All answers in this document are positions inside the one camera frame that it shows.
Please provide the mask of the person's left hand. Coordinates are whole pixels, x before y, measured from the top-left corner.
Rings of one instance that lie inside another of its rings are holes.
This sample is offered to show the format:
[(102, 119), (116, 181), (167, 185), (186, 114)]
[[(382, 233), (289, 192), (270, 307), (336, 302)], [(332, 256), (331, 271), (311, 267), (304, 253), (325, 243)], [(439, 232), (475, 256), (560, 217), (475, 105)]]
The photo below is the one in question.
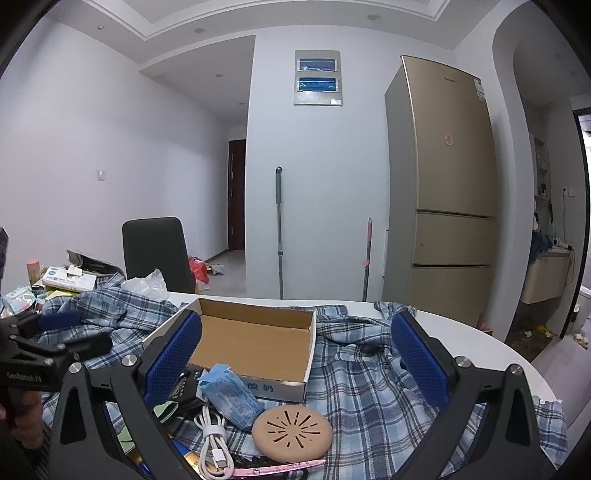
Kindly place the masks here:
[(22, 414), (14, 419), (15, 427), (11, 429), (11, 435), (23, 447), (36, 450), (42, 446), (44, 441), (41, 394), (36, 391), (24, 392), (22, 401)]

